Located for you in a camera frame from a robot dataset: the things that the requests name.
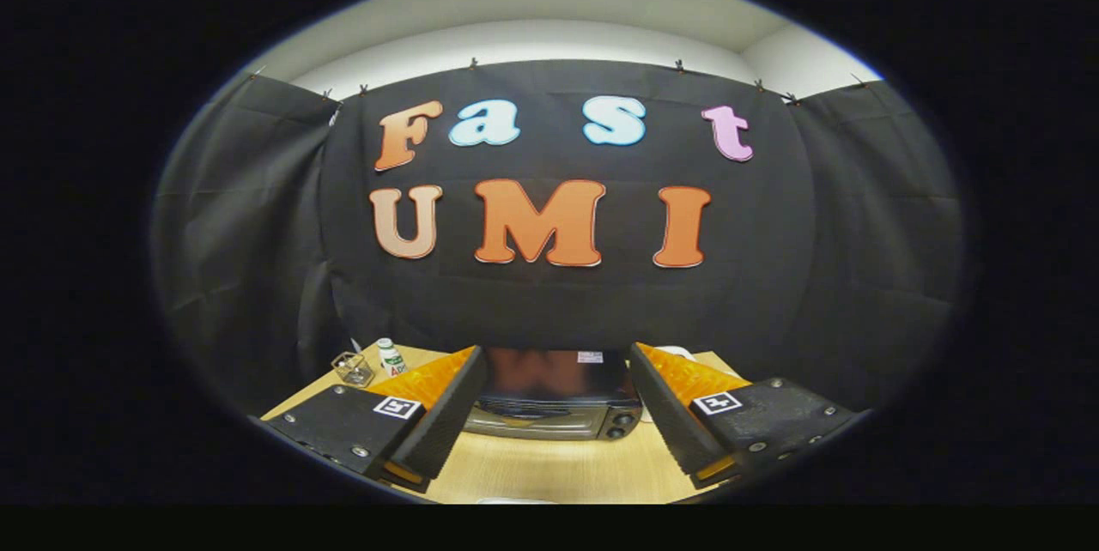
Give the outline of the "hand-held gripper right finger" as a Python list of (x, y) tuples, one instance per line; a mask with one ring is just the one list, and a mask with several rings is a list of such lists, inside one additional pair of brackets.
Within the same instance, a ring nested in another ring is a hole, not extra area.
[(698, 489), (791, 469), (872, 415), (790, 379), (750, 382), (640, 342), (629, 348), (629, 374)]

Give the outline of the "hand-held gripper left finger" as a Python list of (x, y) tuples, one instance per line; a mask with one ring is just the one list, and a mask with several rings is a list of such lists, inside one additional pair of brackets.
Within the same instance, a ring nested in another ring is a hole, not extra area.
[(252, 423), (330, 469), (423, 493), (487, 377), (487, 356), (474, 345), (369, 387), (322, 383)]

